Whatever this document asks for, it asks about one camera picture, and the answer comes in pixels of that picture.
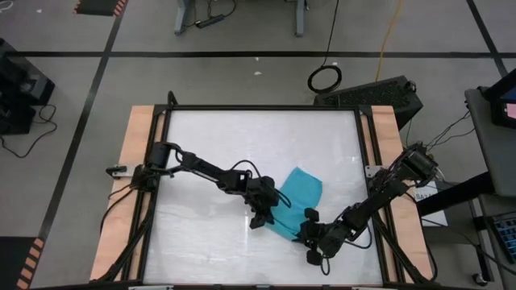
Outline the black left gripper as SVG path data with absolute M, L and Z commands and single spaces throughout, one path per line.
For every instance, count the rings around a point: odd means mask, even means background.
M 247 192 L 243 195 L 244 203 L 257 213 L 249 223 L 251 230 L 262 227 L 266 222 L 275 223 L 275 217 L 270 209 L 279 203 L 279 194 L 275 189 L 275 181 L 270 176 L 251 178 L 247 184 Z M 258 214 L 266 211 L 266 217 Z

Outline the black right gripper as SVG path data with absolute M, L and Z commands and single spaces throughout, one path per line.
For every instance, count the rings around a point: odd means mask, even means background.
M 309 248 L 306 253 L 307 263 L 321 265 L 324 259 L 333 258 L 340 250 L 347 237 L 347 228 L 340 220 L 341 214 L 331 223 L 321 223 L 319 212 L 306 208 L 305 218 L 305 230 L 298 233 L 297 242 Z

